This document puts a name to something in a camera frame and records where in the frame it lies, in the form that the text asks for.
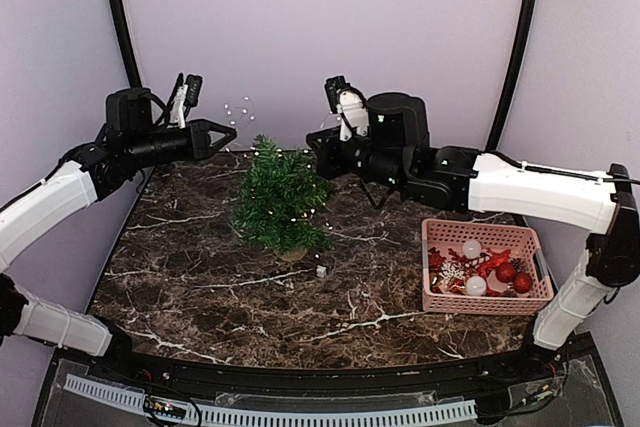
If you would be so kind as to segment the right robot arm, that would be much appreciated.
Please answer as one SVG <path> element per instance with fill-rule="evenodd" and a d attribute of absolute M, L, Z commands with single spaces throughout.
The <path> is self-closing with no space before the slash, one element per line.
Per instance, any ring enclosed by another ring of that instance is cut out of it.
<path fill-rule="evenodd" d="M 370 98 L 336 77 L 325 91 L 337 127 L 313 132 L 306 142 L 317 173 L 331 180 L 352 173 L 439 210 L 504 212 L 573 225 L 588 231 L 584 252 L 558 296 L 537 314 L 532 342 L 516 352 L 510 371 L 534 379 L 569 334 L 608 294 L 639 276 L 636 180 L 613 164 L 579 171 L 516 161 L 498 151 L 430 144 L 425 102 L 399 92 Z"/>

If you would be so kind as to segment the small green christmas tree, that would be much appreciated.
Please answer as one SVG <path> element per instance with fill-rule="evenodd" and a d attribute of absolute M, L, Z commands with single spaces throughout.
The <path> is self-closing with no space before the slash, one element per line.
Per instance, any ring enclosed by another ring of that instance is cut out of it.
<path fill-rule="evenodd" d="M 313 154 L 307 149 L 285 150 L 259 134 L 249 160 L 231 214 L 242 239 L 279 256 L 327 248 L 329 235 L 315 217 L 335 189 L 317 174 Z"/>

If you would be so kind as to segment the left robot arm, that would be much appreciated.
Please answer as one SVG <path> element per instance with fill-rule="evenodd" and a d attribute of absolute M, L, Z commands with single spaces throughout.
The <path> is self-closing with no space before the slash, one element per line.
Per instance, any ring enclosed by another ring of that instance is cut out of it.
<path fill-rule="evenodd" d="M 70 149 L 39 182 L 1 208 L 1 268 L 65 219 L 106 199 L 146 168 L 211 158 L 237 136 L 234 128 L 190 120 L 201 82 L 177 85 L 170 104 L 147 88 L 129 88 L 106 99 L 106 120 L 95 141 Z M 24 336 L 59 348 L 102 357 L 120 383 L 141 374 L 140 359 L 117 326 L 46 301 L 1 277 L 1 336 Z"/>

